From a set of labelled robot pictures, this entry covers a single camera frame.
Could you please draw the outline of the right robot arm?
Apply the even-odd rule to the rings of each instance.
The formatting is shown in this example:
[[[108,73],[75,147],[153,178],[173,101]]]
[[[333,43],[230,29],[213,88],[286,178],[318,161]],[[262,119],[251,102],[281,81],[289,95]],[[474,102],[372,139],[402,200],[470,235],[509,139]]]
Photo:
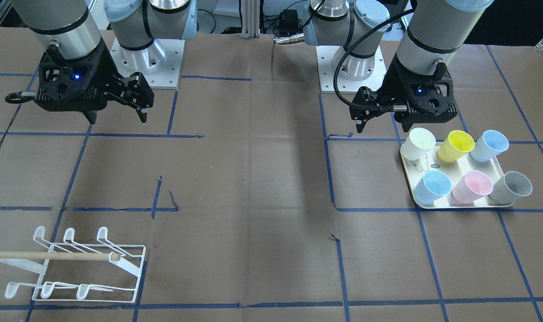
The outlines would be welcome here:
[[[95,124],[109,101],[136,111],[140,122],[155,88],[175,88],[183,42],[197,32],[195,0],[105,0],[115,36],[109,49],[84,0],[12,0],[44,47],[36,90],[10,93],[49,112],[79,112]]]

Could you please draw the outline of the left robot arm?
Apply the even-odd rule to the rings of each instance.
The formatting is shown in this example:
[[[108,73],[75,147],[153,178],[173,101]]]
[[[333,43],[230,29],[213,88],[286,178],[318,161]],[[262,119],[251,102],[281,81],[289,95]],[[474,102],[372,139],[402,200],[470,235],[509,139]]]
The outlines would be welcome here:
[[[419,0],[412,10],[391,16],[377,0],[311,0],[303,26],[312,46],[337,46],[332,63],[333,88],[349,107],[361,133],[366,123],[392,112],[407,132],[416,123],[445,123],[459,114],[447,69],[457,50],[490,6],[490,0]],[[377,90],[361,86],[352,101],[341,96],[339,77],[352,79],[350,64],[371,64],[383,32],[412,14],[394,57]]]

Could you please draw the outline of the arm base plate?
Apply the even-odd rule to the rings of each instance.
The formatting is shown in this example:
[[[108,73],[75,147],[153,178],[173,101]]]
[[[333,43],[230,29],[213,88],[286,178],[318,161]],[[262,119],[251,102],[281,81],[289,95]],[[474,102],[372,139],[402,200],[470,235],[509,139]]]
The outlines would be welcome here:
[[[155,39],[147,49],[129,51],[120,47],[116,39],[111,55],[124,77],[140,72],[152,89],[177,89],[184,45],[181,39]]]
[[[344,54],[343,47],[318,46],[316,49],[320,92],[334,94],[334,73],[337,63]],[[361,86],[377,90],[382,85],[386,72],[387,69],[379,47],[375,54],[367,59],[349,55],[337,76],[337,87],[341,94],[355,94]]]

